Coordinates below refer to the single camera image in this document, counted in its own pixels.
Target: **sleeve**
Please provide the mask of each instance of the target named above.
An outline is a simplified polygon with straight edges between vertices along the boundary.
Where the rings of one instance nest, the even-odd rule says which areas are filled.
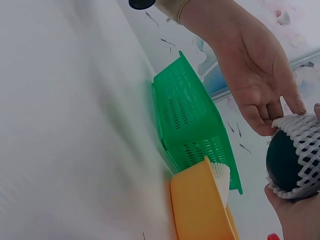
[[[181,11],[188,2],[189,0],[156,0],[155,6],[169,18],[180,24]]]

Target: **red object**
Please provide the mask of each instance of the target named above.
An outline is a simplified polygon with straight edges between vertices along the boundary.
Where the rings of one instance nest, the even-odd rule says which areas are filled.
[[[280,240],[280,238],[278,237],[277,234],[275,233],[272,233],[268,236],[268,239],[267,240]]]

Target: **white foam net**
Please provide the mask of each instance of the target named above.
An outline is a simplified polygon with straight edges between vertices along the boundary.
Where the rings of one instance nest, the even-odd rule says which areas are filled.
[[[304,198],[320,189],[320,122],[313,113],[288,115],[277,119],[273,127],[284,131],[293,141],[298,163],[302,165],[298,173],[301,180],[298,187],[287,192],[276,186],[268,177],[269,187],[283,199]]]

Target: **black object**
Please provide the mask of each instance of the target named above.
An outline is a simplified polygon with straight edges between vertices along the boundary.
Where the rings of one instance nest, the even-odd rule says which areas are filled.
[[[156,3],[156,0],[129,0],[129,5],[135,10],[145,10]]]
[[[271,180],[281,189],[291,192],[301,180],[298,173],[302,165],[298,164],[299,156],[296,154],[294,142],[287,134],[279,130],[273,137],[267,154],[266,169]]]

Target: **fingernail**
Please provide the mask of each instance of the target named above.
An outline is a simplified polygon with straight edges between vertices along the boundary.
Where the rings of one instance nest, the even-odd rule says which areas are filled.
[[[295,100],[295,103],[296,103],[300,113],[305,114],[307,112],[306,106],[305,106],[304,102],[302,101],[301,97],[298,97]]]

